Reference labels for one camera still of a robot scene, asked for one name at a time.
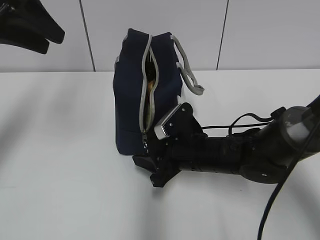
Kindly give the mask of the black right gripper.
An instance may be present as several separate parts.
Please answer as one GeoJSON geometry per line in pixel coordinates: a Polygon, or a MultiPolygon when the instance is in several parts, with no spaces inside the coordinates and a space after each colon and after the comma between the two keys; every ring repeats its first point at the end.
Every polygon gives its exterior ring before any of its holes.
{"type": "Polygon", "coordinates": [[[159,140],[154,127],[147,133],[148,154],[134,155],[137,167],[153,173],[150,176],[155,188],[163,188],[167,182],[182,170],[194,170],[196,142],[207,135],[194,117],[193,107],[185,102],[170,119],[167,126],[170,137],[159,140]]]}

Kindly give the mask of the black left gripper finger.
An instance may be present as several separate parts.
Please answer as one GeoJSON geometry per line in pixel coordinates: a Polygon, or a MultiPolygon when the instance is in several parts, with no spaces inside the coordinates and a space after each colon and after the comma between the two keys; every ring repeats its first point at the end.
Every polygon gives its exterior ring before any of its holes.
{"type": "Polygon", "coordinates": [[[45,39],[61,44],[65,31],[51,17],[40,0],[10,0],[13,19],[25,28],[42,35],[45,39]]]}
{"type": "Polygon", "coordinates": [[[0,17],[0,43],[30,50],[45,55],[49,40],[18,23],[12,14],[0,17]]]}

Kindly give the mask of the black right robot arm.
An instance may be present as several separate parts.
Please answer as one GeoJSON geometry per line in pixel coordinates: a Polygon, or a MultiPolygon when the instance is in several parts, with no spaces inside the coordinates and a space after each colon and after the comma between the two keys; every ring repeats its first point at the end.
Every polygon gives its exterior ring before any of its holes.
{"type": "Polygon", "coordinates": [[[262,184],[280,181],[320,120],[320,106],[281,107],[263,128],[230,131],[209,137],[189,103],[177,105],[148,136],[148,152],[134,155],[136,166],[151,173],[154,187],[162,188],[181,171],[240,175],[262,184]]]}

